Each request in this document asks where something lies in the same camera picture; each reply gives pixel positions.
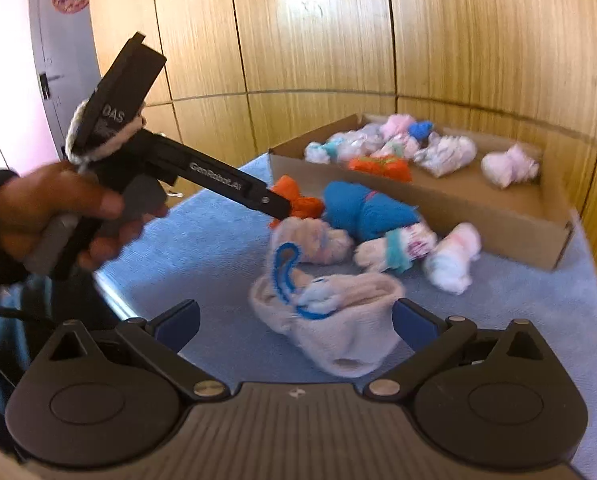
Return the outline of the person's left hand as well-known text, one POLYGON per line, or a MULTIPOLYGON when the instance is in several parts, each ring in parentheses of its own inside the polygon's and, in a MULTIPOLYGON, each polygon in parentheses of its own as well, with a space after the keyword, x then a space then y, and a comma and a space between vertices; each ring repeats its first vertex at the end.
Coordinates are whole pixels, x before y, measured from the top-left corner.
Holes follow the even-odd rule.
MULTIPOLYGON (((22 262, 35 249, 54 216, 77 214, 116 220, 124 208, 120 194, 77 174, 69 162, 46 165, 0 186, 0 247, 22 262)), ((139 220, 124 224, 116 237, 96 237, 78 255, 79 265, 87 271, 99 269, 136 240, 146 223, 167 214, 168 207, 162 205, 139 220)))

